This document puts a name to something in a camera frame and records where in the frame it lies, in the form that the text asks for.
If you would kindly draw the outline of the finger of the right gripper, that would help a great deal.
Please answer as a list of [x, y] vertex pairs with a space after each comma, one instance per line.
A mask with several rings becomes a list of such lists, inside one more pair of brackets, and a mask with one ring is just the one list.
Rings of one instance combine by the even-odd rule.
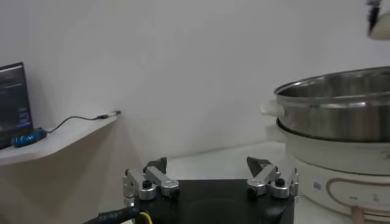
[[367, 15], [367, 35], [370, 36], [378, 21], [378, 16], [381, 9], [381, 0], [367, 0], [366, 5], [370, 7], [369, 13]]

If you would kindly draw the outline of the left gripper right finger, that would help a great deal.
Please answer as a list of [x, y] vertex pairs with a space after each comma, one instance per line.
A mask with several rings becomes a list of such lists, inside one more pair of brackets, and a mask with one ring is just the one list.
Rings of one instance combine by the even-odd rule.
[[269, 160], [248, 156], [247, 165], [252, 178], [247, 180], [247, 194], [255, 199], [267, 193], [277, 199], [287, 199], [299, 194], [299, 174], [296, 168], [282, 172]]

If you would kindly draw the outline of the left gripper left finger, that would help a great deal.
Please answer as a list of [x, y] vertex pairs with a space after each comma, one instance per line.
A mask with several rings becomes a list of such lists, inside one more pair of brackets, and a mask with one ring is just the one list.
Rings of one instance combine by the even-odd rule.
[[134, 207], [137, 203], [149, 203], [161, 197], [176, 200], [180, 195], [179, 181], [166, 175], [167, 165], [167, 158], [162, 157], [149, 161], [142, 171], [126, 169], [122, 176], [124, 205]]

